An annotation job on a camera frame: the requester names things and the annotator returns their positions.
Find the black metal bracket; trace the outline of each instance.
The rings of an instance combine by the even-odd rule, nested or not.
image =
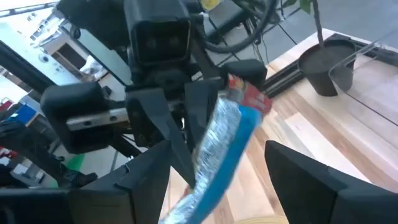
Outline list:
[[[120,218],[131,217],[133,220],[123,223],[157,223],[169,183],[172,154],[169,141],[161,141],[123,166],[82,187],[82,192],[99,192],[98,195],[111,192],[107,206],[128,198],[125,207],[114,207]],[[90,206],[98,206],[95,203],[99,202],[91,201],[85,208],[89,210]]]
[[[204,78],[215,78],[220,76],[218,67],[213,63],[205,48],[201,46],[201,43],[195,39],[192,40],[191,53]]]
[[[123,138],[123,134],[116,135],[110,145],[127,158],[131,156],[135,158],[141,154],[136,146]]]
[[[23,14],[23,13],[43,10],[43,9],[46,9],[49,7],[54,7],[54,5],[56,5],[56,3],[57,3],[57,1],[42,3],[42,4],[33,4],[33,5],[17,7],[17,8],[12,8],[12,9],[0,10],[0,12],[1,12],[0,18],[7,17],[7,16],[16,16],[16,15]]]
[[[187,144],[192,151],[206,131],[212,114],[218,89],[212,80],[201,80],[185,84],[185,129]]]
[[[126,109],[132,129],[140,128],[142,120],[149,120],[170,144],[173,152],[171,165],[188,182],[195,186],[195,174],[190,150],[172,117],[161,88],[136,90],[126,93]]]
[[[51,79],[17,54],[3,41],[0,41],[0,62],[0,65],[7,71],[20,78],[39,94],[42,94],[47,87],[55,85]]]

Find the metal bar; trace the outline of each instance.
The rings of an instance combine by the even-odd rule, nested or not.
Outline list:
[[[17,7],[13,9],[5,9],[0,11],[0,18],[7,17],[7,16],[15,16],[23,13],[34,12],[38,10],[43,10],[46,8],[54,7],[58,1],[43,3],[43,4],[36,4],[31,6],[24,6],[24,7]]]
[[[0,41],[0,62],[6,70],[20,78],[24,83],[40,94],[42,94],[47,87],[55,85],[51,79],[13,51],[3,41]]]
[[[282,79],[280,82],[277,82],[275,85],[268,88],[265,91],[265,93],[269,98],[273,98],[277,96],[279,93],[282,93],[283,91],[289,89],[291,86],[293,86],[303,78],[304,78],[303,74],[299,71],[296,71],[291,75],[289,75],[288,77]]]
[[[114,167],[115,167],[115,165],[116,165],[116,161],[117,161],[117,159],[118,159],[118,156],[119,156],[119,151],[116,150],[116,151],[114,152],[114,155],[113,155],[111,170],[110,170],[109,172],[114,171]]]
[[[127,158],[137,157],[141,154],[141,151],[136,146],[133,146],[127,140],[125,140],[122,134],[115,137],[115,139],[111,142],[111,146]]]
[[[205,79],[220,76],[218,68],[213,63],[206,50],[199,45],[197,40],[192,41],[192,55],[199,65],[200,71]]]
[[[225,95],[225,91],[219,91],[218,96]],[[174,110],[177,105],[183,102],[180,100],[170,101],[169,109]],[[89,114],[79,117],[70,118],[66,124],[71,131],[78,131],[82,129],[94,128],[109,124],[119,124],[129,122],[127,110],[125,108],[116,108],[97,114]],[[131,130],[125,130],[124,134],[133,134]]]

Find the light wood surface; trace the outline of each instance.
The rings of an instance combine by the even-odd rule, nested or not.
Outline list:
[[[325,38],[333,34],[331,30],[323,31]],[[315,44],[317,37],[313,34],[275,59],[267,66],[268,77]],[[372,125],[378,125],[376,131]],[[204,223],[287,223],[286,219],[278,218],[285,214],[264,159],[264,146],[269,139],[366,182],[398,192],[398,144],[393,138],[397,131],[391,133],[390,128],[394,126],[381,121],[379,115],[347,95],[322,97],[307,80],[302,80],[274,99],[273,109],[255,130],[224,198]],[[162,216],[176,204],[186,186],[172,169]]]

